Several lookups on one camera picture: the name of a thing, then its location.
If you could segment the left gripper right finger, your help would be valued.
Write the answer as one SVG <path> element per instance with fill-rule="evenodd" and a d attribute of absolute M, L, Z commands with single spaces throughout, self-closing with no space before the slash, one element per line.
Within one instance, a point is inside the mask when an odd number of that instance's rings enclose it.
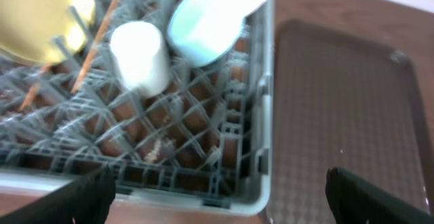
<path fill-rule="evenodd" d="M 433 224 L 433 217 L 363 178 L 331 168 L 325 195 L 337 224 Z"/>

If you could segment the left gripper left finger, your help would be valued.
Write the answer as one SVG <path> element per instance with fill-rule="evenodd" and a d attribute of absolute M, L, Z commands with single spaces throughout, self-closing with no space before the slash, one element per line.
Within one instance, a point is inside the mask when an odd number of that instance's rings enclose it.
<path fill-rule="evenodd" d="M 113 173 L 101 168 L 3 215 L 1 224 L 103 224 L 115 194 Z"/>

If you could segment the pale green cup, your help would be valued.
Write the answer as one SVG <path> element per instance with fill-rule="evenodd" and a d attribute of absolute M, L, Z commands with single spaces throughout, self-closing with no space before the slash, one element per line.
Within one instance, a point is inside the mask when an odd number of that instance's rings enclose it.
<path fill-rule="evenodd" d="M 170 58 L 161 31 L 149 22 L 134 21 L 118 26 L 109 47 L 118 80 L 127 91 L 150 98 L 172 82 Z"/>

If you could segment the yellow plate with scraps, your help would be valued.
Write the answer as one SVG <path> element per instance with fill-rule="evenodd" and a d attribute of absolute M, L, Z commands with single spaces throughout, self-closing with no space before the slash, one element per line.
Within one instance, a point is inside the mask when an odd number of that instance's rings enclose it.
<path fill-rule="evenodd" d="M 72 54 L 81 51 L 89 38 L 69 7 L 86 27 L 94 23 L 94 0 L 1 0 L 1 54 L 25 65 L 57 64 L 64 60 L 57 36 Z"/>

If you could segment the wooden chopstick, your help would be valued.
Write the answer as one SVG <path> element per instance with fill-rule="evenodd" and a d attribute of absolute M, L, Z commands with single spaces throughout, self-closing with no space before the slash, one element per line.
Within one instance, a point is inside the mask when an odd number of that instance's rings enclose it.
<path fill-rule="evenodd" d="M 26 97 L 20 105 L 20 111 L 24 111 L 32 106 L 32 103 L 36 98 L 39 89 L 41 88 L 39 80 L 51 69 L 52 65 L 45 65 L 39 69 L 38 74 L 35 76 L 35 83 L 30 87 Z"/>
<path fill-rule="evenodd" d="M 105 33 L 108 30 L 109 24 L 111 23 L 111 18 L 113 15 L 113 12 L 115 11 L 115 9 L 117 8 L 118 4 L 119 4 L 120 0 L 112 0 L 105 15 L 104 18 L 102 19 L 102 23 L 98 29 L 98 32 L 96 33 L 96 36 L 92 42 L 92 45 L 90 47 L 90 50 L 83 62 L 83 65 L 81 67 L 80 72 L 78 73 L 78 76 L 74 82 L 74 85 L 72 86 L 71 89 L 71 93 L 76 93 L 78 92 L 82 85 L 83 82 L 88 74 L 88 72 L 90 71 L 91 67 L 92 67 L 92 63 L 93 63 L 93 59 L 95 58 L 96 54 L 98 53 L 98 46 L 101 43 L 101 41 L 104 38 Z"/>

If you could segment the light blue bowl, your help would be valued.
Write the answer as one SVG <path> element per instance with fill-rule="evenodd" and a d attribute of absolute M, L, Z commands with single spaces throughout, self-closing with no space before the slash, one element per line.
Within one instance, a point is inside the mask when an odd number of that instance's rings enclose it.
<path fill-rule="evenodd" d="M 244 22 L 224 0 L 182 0 L 167 26 L 167 41 L 191 66 L 204 67 L 235 45 Z"/>

